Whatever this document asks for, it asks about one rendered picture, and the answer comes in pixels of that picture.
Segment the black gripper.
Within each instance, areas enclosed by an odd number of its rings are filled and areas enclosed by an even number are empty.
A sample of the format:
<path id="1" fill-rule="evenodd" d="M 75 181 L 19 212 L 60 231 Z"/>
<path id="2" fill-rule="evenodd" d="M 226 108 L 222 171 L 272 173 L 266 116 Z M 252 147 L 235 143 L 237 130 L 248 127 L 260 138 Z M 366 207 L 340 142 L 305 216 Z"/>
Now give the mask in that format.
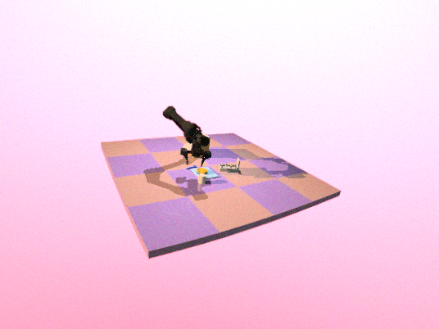
<path id="1" fill-rule="evenodd" d="M 198 142 L 192 142 L 192 146 L 195 147 L 201 147 L 201 145 Z M 181 148 L 180 149 L 180 155 L 183 155 L 185 157 L 186 163 L 188 165 L 188 154 L 192 154 L 191 151 L 188 151 L 187 148 Z M 204 161 L 208 158 L 211 158 L 211 151 L 205 151 L 203 152 L 203 157 L 201 161 L 201 167 L 204 163 Z"/>

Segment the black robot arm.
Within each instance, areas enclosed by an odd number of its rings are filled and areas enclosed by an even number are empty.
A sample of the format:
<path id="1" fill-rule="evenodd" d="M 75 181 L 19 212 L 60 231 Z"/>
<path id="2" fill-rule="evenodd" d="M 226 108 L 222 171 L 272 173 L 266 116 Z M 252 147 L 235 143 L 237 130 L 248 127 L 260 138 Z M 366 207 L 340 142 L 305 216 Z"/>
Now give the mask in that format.
<path id="1" fill-rule="evenodd" d="M 209 144 L 210 139 L 201 133 L 201 128 L 197 124 L 181 117 L 173 106 L 168 106 L 163 111 L 163 116 L 168 120 L 172 120 L 181 128 L 183 136 L 189 144 L 192 142 L 198 142 L 202 146 Z M 200 157 L 200 155 L 203 155 L 203 152 L 204 149 L 201 149 L 201 147 L 192 146 L 191 148 L 192 156 Z"/>

